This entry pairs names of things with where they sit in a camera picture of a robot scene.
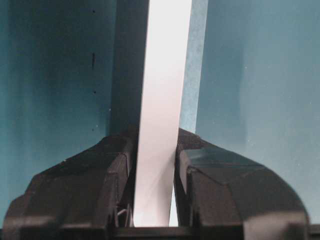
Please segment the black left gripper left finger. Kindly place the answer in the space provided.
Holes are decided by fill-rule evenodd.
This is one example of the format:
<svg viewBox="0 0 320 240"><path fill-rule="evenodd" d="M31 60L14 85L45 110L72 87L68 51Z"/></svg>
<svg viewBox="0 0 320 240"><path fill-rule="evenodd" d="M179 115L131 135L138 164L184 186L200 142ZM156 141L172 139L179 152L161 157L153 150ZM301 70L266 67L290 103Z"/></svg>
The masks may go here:
<svg viewBox="0 0 320 240"><path fill-rule="evenodd" d="M13 200L4 240L106 240L133 225L138 130L131 127L35 175Z"/></svg>

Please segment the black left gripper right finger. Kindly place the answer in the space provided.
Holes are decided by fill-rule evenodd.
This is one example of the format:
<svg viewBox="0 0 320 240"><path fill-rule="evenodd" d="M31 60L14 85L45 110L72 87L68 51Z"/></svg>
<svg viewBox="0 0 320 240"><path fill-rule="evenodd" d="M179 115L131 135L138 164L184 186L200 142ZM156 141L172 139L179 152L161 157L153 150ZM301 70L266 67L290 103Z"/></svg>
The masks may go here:
<svg viewBox="0 0 320 240"><path fill-rule="evenodd" d="M178 132L174 191L178 224L208 238L222 227L225 239L306 240L309 217L293 188L266 166Z"/></svg>

